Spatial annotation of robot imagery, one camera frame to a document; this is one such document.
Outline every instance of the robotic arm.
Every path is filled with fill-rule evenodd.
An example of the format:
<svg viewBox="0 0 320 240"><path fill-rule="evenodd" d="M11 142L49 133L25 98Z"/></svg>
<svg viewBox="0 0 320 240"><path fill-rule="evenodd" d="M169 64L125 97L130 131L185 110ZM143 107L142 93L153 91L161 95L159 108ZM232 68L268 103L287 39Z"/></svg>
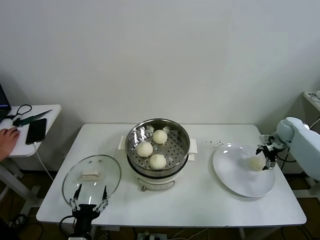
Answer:
<svg viewBox="0 0 320 240"><path fill-rule="evenodd" d="M290 153L311 178L320 181L320 135L309 130L300 119L287 117L279 122L271 135L262 135L262 145L256 153L263 152L266 164L263 170L273 169L276 154L290 148Z"/></svg>
<svg viewBox="0 0 320 240"><path fill-rule="evenodd" d="M99 205L95 204L78 204L78 197L82 188L75 191L73 198L70 199L72 206L72 216L76 219L74 233L72 233L68 240L91 240L89 234L92 220L99 217L100 213L108 206L107 186L104 187L102 200Z"/></svg>

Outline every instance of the human hand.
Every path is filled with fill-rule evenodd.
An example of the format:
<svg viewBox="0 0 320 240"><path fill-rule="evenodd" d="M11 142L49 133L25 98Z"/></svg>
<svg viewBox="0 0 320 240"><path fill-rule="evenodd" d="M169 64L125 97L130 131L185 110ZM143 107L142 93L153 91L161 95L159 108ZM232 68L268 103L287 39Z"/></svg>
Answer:
<svg viewBox="0 0 320 240"><path fill-rule="evenodd" d="M0 162L12 152L19 136L20 131L16 127L0 130Z"/></svg>

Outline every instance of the metal frame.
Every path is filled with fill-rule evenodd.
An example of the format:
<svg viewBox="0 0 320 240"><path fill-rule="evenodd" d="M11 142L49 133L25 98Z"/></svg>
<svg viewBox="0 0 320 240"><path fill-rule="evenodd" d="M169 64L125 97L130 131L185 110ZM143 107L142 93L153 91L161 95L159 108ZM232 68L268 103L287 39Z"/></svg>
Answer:
<svg viewBox="0 0 320 240"><path fill-rule="evenodd" d="M320 182L316 182L311 177L306 177L305 181L309 184L309 189L292 190L297 199L317 198L320 202Z"/></svg>
<svg viewBox="0 0 320 240"><path fill-rule="evenodd" d="M241 240L262 240L280 228L280 226L261 227L255 230L253 233L251 233L248 237L246 237L245 230L243 229L243 227L241 227L239 228L239 233Z"/></svg>
<svg viewBox="0 0 320 240"><path fill-rule="evenodd" d="M12 189L25 199L20 213L28 216L31 208L39 208L43 199L37 197L40 186L34 186L32 190L29 190L18 180L23 176L23 173L17 168L13 160L5 160L0 164L0 181L6 184L5 189L0 194L0 201L4 198L8 190Z"/></svg>

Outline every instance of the glass lid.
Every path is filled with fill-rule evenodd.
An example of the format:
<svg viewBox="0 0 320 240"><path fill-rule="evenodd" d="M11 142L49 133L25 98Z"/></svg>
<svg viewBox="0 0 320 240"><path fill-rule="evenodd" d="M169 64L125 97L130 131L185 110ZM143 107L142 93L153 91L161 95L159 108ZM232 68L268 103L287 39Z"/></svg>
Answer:
<svg viewBox="0 0 320 240"><path fill-rule="evenodd" d="M81 186L78 204L99 205L106 187L107 198L116 191L121 179L117 160L108 155L89 156L74 165L65 176L62 192L70 204L76 190Z"/></svg>

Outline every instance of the finger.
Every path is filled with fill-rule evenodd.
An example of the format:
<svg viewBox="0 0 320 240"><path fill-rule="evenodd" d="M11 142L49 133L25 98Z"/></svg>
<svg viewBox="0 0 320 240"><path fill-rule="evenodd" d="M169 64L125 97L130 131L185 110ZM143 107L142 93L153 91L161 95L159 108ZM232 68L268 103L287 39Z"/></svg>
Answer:
<svg viewBox="0 0 320 240"><path fill-rule="evenodd" d="M10 136L15 131L17 131L17 128L16 127L12 127L8 131L6 131L5 135Z"/></svg>
<svg viewBox="0 0 320 240"><path fill-rule="evenodd" d="M16 136L20 136L20 131L19 130L16 130L16 131L14 131L13 133L11 133L11 135L10 135L10 138L15 138Z"/></svg>
<svg viewBox="0 0 320 240"><path fill-rule="evenodd" d="M4 128L0 130L0 135L5 135L8 129Z"/></svg>
<svg viewBox="0 0 320 240"><path fill-rule="evenodd" d="M19 137L20 137L20 133L14 136L13 141L14 141L14 142L17 142L17 140L18 140Z"/></svg>

